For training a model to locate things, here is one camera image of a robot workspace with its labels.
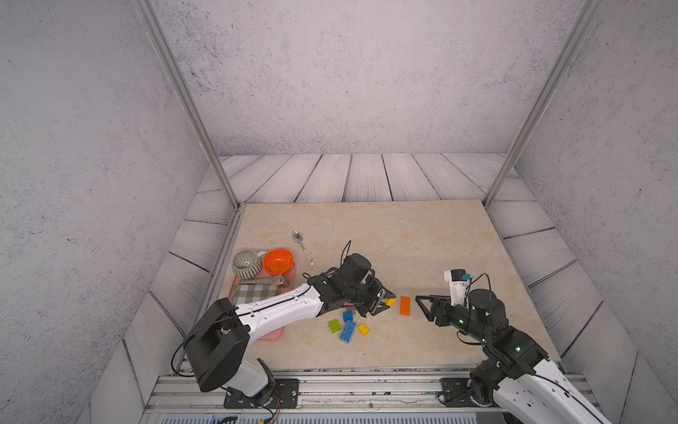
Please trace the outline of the orange lego brick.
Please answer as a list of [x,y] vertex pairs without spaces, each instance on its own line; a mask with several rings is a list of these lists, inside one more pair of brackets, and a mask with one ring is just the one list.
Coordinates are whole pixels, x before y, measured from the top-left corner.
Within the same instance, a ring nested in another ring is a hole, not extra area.
[[411,315],[411,298],[407,296],[402,296],[400,298],[400,315],[401,316],[410,316]]

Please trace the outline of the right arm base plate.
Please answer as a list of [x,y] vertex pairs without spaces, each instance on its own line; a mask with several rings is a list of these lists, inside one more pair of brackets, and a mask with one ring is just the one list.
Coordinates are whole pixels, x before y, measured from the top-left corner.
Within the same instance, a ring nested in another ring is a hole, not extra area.
[[500,397],[495,395],[499,389],[499,379],[487,376],[471,376],[441,379],[441,390],[436,394],[437,401],[445,407],[500,407],[496,403]]

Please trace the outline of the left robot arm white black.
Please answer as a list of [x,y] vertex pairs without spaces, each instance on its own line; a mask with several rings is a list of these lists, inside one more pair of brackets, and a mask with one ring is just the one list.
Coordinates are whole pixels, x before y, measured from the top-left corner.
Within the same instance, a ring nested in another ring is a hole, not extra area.
[[272,372],[261,359],[245,360],[247,348],[289,324],[314,319],[346,303],[363,317],[389,309],[397,296],[376,277],[361,254],[346,256],[341,265],[310,276],[298,288],[273,298],[234,305],[213,303],[180,343],[202,392],[236,390],[254,401],[275,390]]

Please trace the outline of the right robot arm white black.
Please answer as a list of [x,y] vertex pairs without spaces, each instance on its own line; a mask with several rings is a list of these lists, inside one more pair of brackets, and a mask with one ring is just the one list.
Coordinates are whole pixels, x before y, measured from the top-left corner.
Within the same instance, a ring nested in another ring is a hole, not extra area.
[[608,423],[609,419],[561,372],[547,351],[510,325],[505,305],[489,289],[415,297],[428,321],[453,326],[477,341],[487,359],[470,373],[471,401],[496,404],[522,423]]

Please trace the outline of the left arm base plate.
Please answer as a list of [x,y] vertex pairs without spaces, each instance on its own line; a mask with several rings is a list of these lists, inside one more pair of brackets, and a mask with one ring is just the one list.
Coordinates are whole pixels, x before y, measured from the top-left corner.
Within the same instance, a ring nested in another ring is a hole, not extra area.
[[298,406],[299,380],[276,379],[259,394],[247,397],[243,392],[228,388],[225,392],[224,408],[229,409],[295,409]]

